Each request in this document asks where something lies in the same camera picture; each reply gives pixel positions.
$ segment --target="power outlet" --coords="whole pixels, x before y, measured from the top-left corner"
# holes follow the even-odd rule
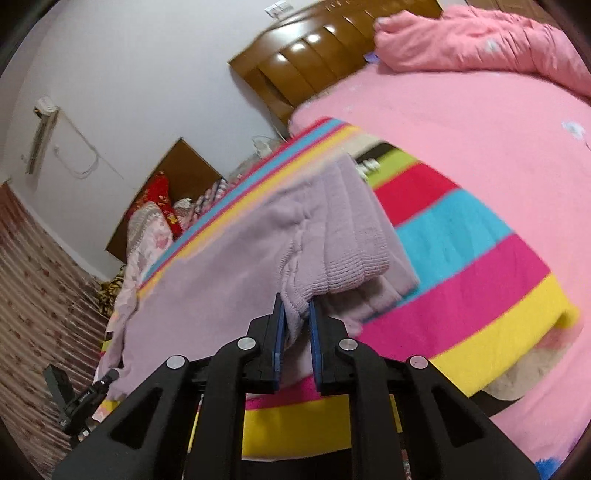
[[[293,9],[294,9],[293,5],[285,2],[285,0],[280,0],[276,4],[272,4],[269,7],[265,8],[265,12],[267,12],[267,14],[270,17],[281,18],[283,16],[283,14],[285,14]]]

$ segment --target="blue stripe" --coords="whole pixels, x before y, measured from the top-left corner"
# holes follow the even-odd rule
[[[315,128],[305,136],[294,141],[283,152],[279,153],[273,160],[269,161],[259,170],[249,175],[240,185],[237,185],[236,188],[229,191],[217,204],[214,205],[211,210],[201,216],[199,220],[195,222],[195,224],[189,230],[185,231],[185,233],[182,234],[182,236],[179,237],[175,243],[168,247],[168,250],[160,255],[160,258],[154,265],[152,265],[148,271],[148,274],[144,278],[149,279],[163,263],[168,261],[169,258],[173,257],[179,250],[181,250],[182,247],[184,247],[191,240],[191,237],[206,223],[208,223],[211,218],[215,217],[222,209],[224,209],[228,204],[232,203],[236,198],[241,196],[251,186],[266,177],[276,168],[280,168],[291,157],[297,155],[301,150],[307,148],[319,138],[330,133],[331,130],[342,125],[343,123],[344,122],[341,120],[336,120],[334,118],[327,121],[325,124]]]
[[[448,192],[396,232],[420,282],[397,306],[461,272],[512,233],[488,207],[460,189]]]

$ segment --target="pink bedsheet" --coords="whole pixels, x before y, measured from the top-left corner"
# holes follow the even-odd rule
[[[290,131],[332,116],[384,138],[486,203],[591,312],[591,108],[517,73],[404,73],[368,65],[301,105]],[[591,419],[591,326],[495,423],[532,459],[564,460]]]

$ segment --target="lavender towel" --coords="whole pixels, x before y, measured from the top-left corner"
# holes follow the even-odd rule
[[[350,335],[414,289],[417,277],[394,228],[349,155],[273,194],[204,250],[177,259],[138,310],[121,319],[99,364],[121,377],[109,398],[133,391],[171,355],[214,355],[246,334],[281,293],[288,322],[282,383],[311,373],[300,335],[308,301],[322,296]]]

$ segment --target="rainbow striped blanket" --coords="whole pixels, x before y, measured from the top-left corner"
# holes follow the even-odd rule
[[[429,166],[344,122],[323,119],[270,156],[154,264],[138,296],[167,268],[293,178],[349,153],[374,158],[373,188],[420,279],[359,335],[380,355],[424,355],[465,394],[482,389],[542,338],[560,338],[577,310],[525,242],[478,199]],[[350,447],[346,397],[320,398],[312,378],[247,401],[243,454],[294,458]]]

